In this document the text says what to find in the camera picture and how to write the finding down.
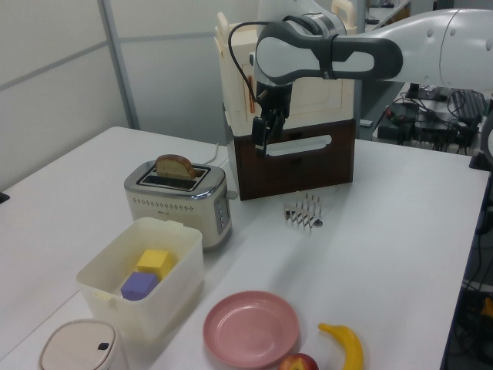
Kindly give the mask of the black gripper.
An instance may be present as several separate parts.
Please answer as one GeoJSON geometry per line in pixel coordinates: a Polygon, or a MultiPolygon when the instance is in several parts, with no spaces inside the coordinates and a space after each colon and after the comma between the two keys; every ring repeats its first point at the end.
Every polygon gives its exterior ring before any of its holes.
{"type": "Polygon", "coordinates": [[[257,82],[256,88],[261,116],[253,118],[252,142],[257,156],[266,156],[267,144],[281,138],[286,116],[290,115],[292,85],[270,86],[257,82]]]}

